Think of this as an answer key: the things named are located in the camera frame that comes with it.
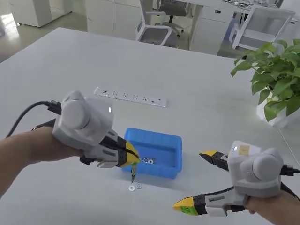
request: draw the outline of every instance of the white table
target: white table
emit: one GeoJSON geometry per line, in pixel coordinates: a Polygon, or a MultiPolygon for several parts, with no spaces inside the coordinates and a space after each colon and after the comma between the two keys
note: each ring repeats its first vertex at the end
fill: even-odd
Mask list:
{"type": "MultiPolygon", "coordinates": [[[[141,190],[129,192],[130,174],[98,169],[77,158],[24,169],[0,201],[3,225],[261,224],[248,212],[227,218],[192,217],[173,211],[183,197],[231,185],[228,173],[202,160],[207,149],[226,152],[234,140],[280,149],[297,166],[276,128],[255,114],[251,72],[230,76],[233,60],[213,55],[91,35],[58,28],[0,64],[0,136],[19,113],[40,100],[62,99],[71,90],[92,95],[96,86],[161,96],[167,108],[114,101],[114,130],[128,127],[182,137],[183,169],[175,180],[137,175],[141,190]]],[[[17,132],[54,117],[39,107],[17,132]]],[[[300,180],[283,180],[300,194],[300,180]]]]}

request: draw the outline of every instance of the black cable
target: black cable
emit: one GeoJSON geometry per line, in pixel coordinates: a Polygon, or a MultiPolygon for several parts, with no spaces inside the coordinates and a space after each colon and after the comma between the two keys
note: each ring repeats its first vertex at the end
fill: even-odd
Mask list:
{"type": "Polygon", "coordinates": [[[13,127],[10,129],[8,135],[6,136],[6,138],[10,137],[13,132],[15,131],[16,127],[18,126],[18,124],[20,123],[21,119],[34,107],[38,106],[38,105],[45,105],[45,106],[50,106],[51,103],[47,102],[47,101],[41,101],[41,102],[36,102],[34,104],[32,104],[31,106],[29,106],[27,109],[25,109],[21,115],[18,117],[18,119],[16,120],[15,124],[13,125],[13,127]]]}

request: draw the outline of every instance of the drawer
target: drawer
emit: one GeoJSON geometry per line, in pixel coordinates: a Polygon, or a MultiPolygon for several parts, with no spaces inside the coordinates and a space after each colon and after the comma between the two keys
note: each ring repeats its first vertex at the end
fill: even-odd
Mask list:
{"type": "Polygon", "coordinates": [[[204,6],[201,12],[201,18],[230,23],[233,13],[234,12],[230,10],[204,6]]]}

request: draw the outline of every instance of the power outlet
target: power outlet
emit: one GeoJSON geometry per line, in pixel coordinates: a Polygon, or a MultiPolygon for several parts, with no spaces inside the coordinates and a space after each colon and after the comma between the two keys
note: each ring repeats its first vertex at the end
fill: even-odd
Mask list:
{"type": "Polygon", "coordinates": [[[100,87],[97,87],[95,89],[94,94],[98,96],[108,97],[108,98],[115,98],[115,99],[155,105],[160,107],[167,106],[167,100],[160,97],[150,97],[150,96],[139,95],[139,94],[130,94],[128,92],[103,89],[100,87]]]}

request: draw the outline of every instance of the white cabinet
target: white cabinet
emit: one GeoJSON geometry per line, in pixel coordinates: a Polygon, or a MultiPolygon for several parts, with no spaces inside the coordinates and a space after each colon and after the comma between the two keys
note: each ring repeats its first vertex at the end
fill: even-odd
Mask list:
{"type": "Polygon", "coordinates": [[[217,55],[233,16],[233,11],[204,6],[193,27],[190,50],[217,55]]]}
{"type": "Polygon", "coordinates": [[[104,0],[86,0],[88,32],[113,36],[113,3],[104,0]]]}
{"type": "Polygon", "coordinates": [[[16,23],[41,27],[72,11],[69,0],[9,0],[16,23]]]}
{"type": "MultiPolygon", "coordinates": [[[[144,1],[151,11],[152,1],[144,1]]],[[[142,17],[139,0],[85,0],[88,32],[135,40],[142,17]]]]}
{"type": "Polygon", "coordinates": [[[136,27],[141,19],[139,7],[122,4],[113,5],[113,35],[118,38],[135,40],[136,27]]]}
{"type": "Polygon", "coordinates": [[[229,24],[220,21],[202,19],[195,28],[196,33],[190,44],[193,52],[217,55],[229,24]]]}

